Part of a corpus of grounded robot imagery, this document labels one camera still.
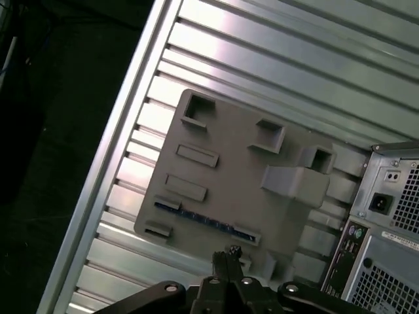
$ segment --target ventilation grille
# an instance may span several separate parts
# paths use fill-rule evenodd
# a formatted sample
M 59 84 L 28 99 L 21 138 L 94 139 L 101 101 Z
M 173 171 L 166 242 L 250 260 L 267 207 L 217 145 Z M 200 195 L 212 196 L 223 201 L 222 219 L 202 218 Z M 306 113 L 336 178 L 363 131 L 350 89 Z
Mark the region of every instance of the ventilation grille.
M 363 271 L 352 303 L 377 314 L 419 314 L 419 293 L 376 266 Z
M 393 216 L 394 226 L 419 234 L 419 166 L 412 169 Z

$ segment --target label sticker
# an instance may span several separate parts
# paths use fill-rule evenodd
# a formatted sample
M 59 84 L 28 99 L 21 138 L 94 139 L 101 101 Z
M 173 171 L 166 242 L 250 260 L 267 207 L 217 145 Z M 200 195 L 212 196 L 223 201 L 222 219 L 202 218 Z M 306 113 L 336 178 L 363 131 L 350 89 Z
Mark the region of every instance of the label sticker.
M 412 250 L 418 251 L 419 252 L 419 244 L 417 244 L 416 242 L 413 242 L 411 240 L 405 239 L 403 237 L 399 237 L 398 235 L 395 234 L 391 234 L 389 232 L 383 231 L 381 233 L 381 235 L 383 237 L 385 237 L 386 239 L 392 240 L 394 242 L 397 242 L 398 244 L 402 244 Z

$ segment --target computer tower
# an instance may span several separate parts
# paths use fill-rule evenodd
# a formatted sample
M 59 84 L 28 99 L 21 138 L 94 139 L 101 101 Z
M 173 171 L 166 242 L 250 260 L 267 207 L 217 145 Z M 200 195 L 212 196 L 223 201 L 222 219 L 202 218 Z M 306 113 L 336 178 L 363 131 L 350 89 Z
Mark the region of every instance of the computer tower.
M 419 143 L 377 145 L 322 290 L 374 313 L 419 313 Z

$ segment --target slotted aluminum surface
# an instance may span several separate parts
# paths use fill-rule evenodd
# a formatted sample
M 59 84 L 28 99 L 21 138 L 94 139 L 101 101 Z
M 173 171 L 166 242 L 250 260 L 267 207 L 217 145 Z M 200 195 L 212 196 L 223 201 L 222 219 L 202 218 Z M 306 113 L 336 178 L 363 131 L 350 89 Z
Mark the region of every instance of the slotted aluminum surface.
M 419 39 L 412 35 L 419 26 L 354 0 L 286 2 L 155 1 L 38 313 L 90 313 L 158 281 L 187 284 L 210 273 L 209 261 L 133 233 L 186 88 L 340 141 L 327 199 L 312 211 L 293 260 L 299 278 L 321 280 L 365 150 L 419 134 Z

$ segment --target screw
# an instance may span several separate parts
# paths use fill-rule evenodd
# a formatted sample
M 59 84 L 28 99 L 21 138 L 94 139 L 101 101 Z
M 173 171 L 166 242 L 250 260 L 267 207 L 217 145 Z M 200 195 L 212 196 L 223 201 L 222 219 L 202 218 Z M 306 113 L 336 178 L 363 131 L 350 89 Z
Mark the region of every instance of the screw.
M 245 285 L 250 285 L 253 282 L 253 280 L 251 280 L 251 278 L 243 278 L 242 279 L 242 283 L 244 283 Z
M 299 288 L 296 285 L 287 285 L 287 290 L 289 292 L 297 292 Z
M 166 291 L 167 292 L 175 292 L 175 291 L 177 291 L 177 286 L 169 285 L 169 286 L 166 287 Z
M 217 283 L 220 283 L 220 280 L 218 280 L 218 278 L 213 278 L 209 281 L 209 283 L 212 283 L 213 285 L 216 285 Z

